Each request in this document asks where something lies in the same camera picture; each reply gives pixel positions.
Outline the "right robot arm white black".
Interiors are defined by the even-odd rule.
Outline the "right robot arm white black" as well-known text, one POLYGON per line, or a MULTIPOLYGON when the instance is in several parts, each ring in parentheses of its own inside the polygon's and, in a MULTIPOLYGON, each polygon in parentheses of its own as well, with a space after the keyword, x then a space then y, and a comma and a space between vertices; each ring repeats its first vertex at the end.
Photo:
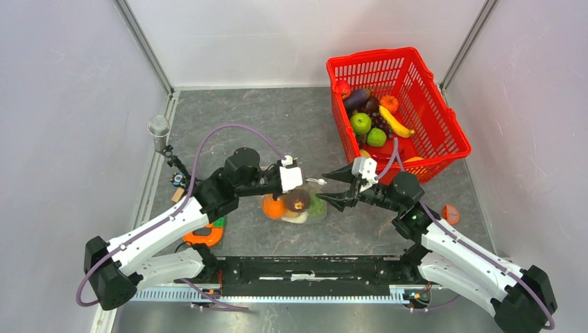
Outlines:
POLYGON ((457 231, 422 202, 415 175, 400 171, 381 184, 374 160, 358 157, 324 177, 349 184, 347 191, 319 194, 340 212, 359 202, 396 212, 396 231, 414 242, 400 265, 405 281, 425 279, 452 290, 484 309, 503 332, 555 329, 557 303, 546 272, 522 268, 457 231))

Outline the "dark red plum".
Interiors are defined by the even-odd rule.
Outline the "dark red plum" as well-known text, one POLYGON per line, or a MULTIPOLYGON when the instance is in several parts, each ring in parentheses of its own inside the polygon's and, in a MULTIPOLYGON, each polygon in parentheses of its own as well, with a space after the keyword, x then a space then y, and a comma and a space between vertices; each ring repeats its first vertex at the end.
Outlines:
POLYGON ((284 195, 286 209, 290 212, 300 213, 308 210, 310 200, 310 194, 305 189, 294 189, 284 195))

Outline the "clear dotted zip top bag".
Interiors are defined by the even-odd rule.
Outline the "clear dotted zip top bag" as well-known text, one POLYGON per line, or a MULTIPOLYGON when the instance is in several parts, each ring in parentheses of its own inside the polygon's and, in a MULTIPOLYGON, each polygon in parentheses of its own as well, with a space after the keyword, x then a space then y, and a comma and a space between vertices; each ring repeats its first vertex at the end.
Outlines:
POLYGON ((263 214, 274 221, 292 224, 314 224, 327 216, 327 203, 318 198, 327 181, 322 178, 307 178, 302 186, 277 199, 272 194, 258 198, 263 214))

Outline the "white mushroom toy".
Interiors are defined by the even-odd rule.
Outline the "white mushroom toy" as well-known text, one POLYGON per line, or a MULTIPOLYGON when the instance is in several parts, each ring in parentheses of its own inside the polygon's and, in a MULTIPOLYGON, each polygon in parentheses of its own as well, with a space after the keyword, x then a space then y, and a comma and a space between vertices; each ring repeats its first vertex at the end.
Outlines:
POLYGON ((307 219, 308 219, 308 212, 303 212, 303 213, 301 213, 297 216, 294 216, 294 217, 283 216, 281 218, 282 221, 294 223, 294 224, 303 224, 307 221, 307 219))

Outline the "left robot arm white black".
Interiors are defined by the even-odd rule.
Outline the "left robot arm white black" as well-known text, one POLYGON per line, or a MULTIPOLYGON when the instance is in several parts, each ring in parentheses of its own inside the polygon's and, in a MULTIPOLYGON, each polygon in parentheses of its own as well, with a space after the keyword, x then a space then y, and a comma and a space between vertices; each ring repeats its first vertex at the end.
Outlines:
POLYGON ((185 234, 228 215, 246 196, 270 194, 278 198, 304 182, 297 160, 289 155, 266 170, 256 150, 242 147, 224 166, 200 180, 172 208, 141 227, 104 240, 100 236, 85 245, 84 283, 89 283, 96 304, 109 311, 127 303, 145 288, 168 280, 197 278, 211 282, 218 264, 207 257, 202 245, 172 255, 158 252, 185 234))

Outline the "orange tangerine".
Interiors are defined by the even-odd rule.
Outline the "orange tangerine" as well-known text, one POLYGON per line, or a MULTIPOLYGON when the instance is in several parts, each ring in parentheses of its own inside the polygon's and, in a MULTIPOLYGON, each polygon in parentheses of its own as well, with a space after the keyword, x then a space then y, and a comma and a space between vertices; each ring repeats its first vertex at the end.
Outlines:
POLYGON ((274 198, 272 194, 263 197, 261 210, 269 219, 273 220, 283 218, 287 211, 284 199, 281 196, 274 198))

